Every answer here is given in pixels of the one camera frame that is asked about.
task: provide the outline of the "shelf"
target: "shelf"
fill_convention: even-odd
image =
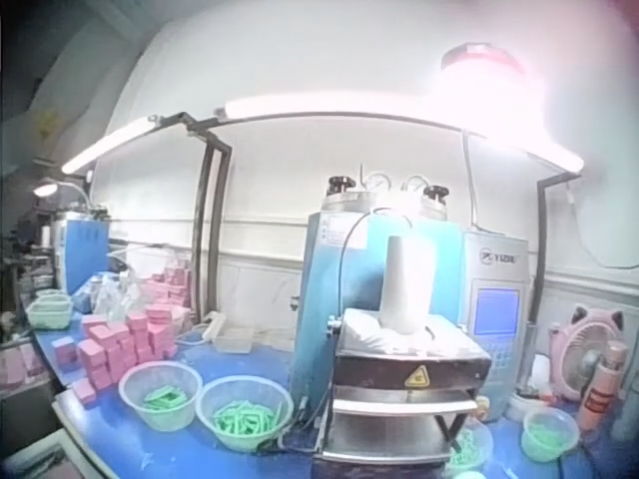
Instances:
[[[353,416],[406,417],[465,414],[477,403],[463,391],[387,391],[336,386],[333,413]]]
[[[333,414],[318,458],[350,464],[446,462],[450,446],[433,416],[381,417]]]

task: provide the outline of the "warning label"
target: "warning label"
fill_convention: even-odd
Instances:
[[[412,388],[425,388],[430,385],[430,378],[428,377],[428,371],[426,366],[421,365],[408,376],[408,379],[404,381],[406,387]]]
[[[354,214],[323,215],[319,223],[319,243],[328,246],[343,246],[346,236],[359,218],[360,215]],[[346,247],[366,249],[367,239],[368,224],[367,220],[364,220],[354,227]]]

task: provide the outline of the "black knob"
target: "black knob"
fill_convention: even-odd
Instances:
[[[441,187],[440,185],[429,185],[423,189],[423,193],[431,200],[446,204],[446,198],[450,194],[450,190],[447,187]]]
[[[343,193],[349,188],[354,188],[356,182],[351,177],[330,177],[328,179],[328,190],[326,196]]]

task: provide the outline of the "brand logo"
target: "brand logo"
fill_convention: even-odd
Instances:
[[[493,252],[489,247],[483,247],[479,251],[479,260],[486,265],[495,264],[496,262],[515,264],[517,262],[517,256],[515,254]]]

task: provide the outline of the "translucent basket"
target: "translucent basket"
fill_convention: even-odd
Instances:
[[[215,426],[213,415],[234,401],[250,401],[276,412],[278,422],[273,429],[261,434],[239,435],[223,431]],[[196,412],[202,423],[229,449],[239,452],[255,452],[258,446],[276,437],[293,415],[293,400],[276,382],[258,376],[228,376],[210,382],[204,387],[196,403]]]
[[[182,389],[187,402],[172,409],[155,410],[144,406],[144,398],[163,386]],[[196,398],[202,391],[202,376],[192,367],[175,361],[152,361],[135,366],[122,377],[120,397],[150,427],[170,432],[187,427],[195,417]]]
[[[535,462],[550,462],[574,448],[579,441],[575,420],[559,409],[543,407],[523,419],[521,448]]]
[[[478,470],[490,459],[490,456],[492,456],[494,443],[490,429],[472,417],[466,419],[466,423],[457,435],[457,442],[462,448],[462,454],[464,453],[463,449],[467,447],[464,446],[464,440],[472,441],[474,452],[466,451],[469,456],[468,460],[453,463],[455,456],[454,451],[451,451],[453,457],[451,457],[450,461],[446,464],[446,477],[455,477],[462,472]]]
[[[27,317],[34,329],[65,329],[72,313],[73,303],[66,294],[45,294],[27,307]]]

